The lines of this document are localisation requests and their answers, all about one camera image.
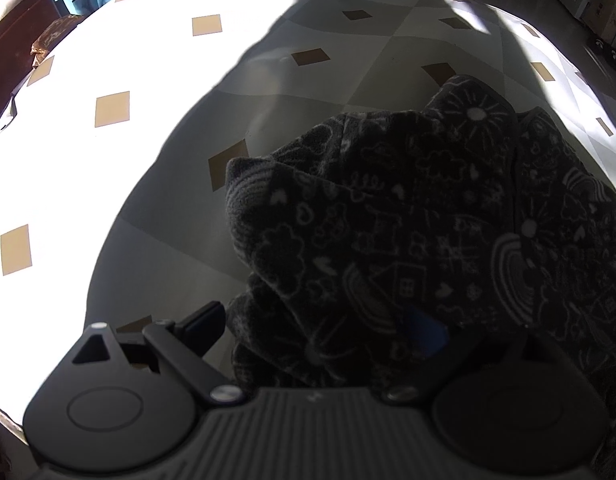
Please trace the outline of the black white patterned fleece jacket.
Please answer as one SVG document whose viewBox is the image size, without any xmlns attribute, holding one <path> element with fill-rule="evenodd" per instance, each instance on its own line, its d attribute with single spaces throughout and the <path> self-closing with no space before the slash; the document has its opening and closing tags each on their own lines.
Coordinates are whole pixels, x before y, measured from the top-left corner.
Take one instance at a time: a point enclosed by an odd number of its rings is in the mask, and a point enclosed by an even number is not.
<svg viewBox="0 0 616 480">
<path fill-rule="evenodd" d="M 414 382 L 419 315 L 536 328 L 610 411 L 593 463 L 616 471 L 616 191 L 541 108 L 455 76 L 418 112 L 331 117 L 229 162 L 227 223 L 244 389 Z"/>
</svg>

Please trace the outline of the checkered tablecloth with tan squares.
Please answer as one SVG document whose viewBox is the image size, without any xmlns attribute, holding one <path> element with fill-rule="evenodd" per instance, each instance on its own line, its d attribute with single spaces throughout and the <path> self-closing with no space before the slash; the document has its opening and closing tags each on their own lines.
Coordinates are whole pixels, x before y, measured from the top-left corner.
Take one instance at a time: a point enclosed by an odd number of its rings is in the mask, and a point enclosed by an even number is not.
<svg viewBox="0 0 616 480">
<path fill-rule="evenodd" d="M 246 281 L 235 156 L 341 112 L 417 110 L 454 73 L 537 105 L 616 186 L 616 74 L 556 0 L 114 0 L 0 128 L 0 410 L 20 422 L 86 324 L 175 318 Z"/>
</svg>

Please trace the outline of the brown wooden cabinet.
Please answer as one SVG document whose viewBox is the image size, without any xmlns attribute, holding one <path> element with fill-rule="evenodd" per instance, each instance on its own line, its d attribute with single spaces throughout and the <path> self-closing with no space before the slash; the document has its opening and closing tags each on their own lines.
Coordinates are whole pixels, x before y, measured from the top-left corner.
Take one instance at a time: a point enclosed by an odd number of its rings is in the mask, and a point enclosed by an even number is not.
<svg viewBox="0 0 616 480">
<path fill-rule="evenodd" d="M 0 21 L 0 117 L 32 70 L 32 44 L 56 18 L 54 0 L 22 0 Z"/>
</svg>

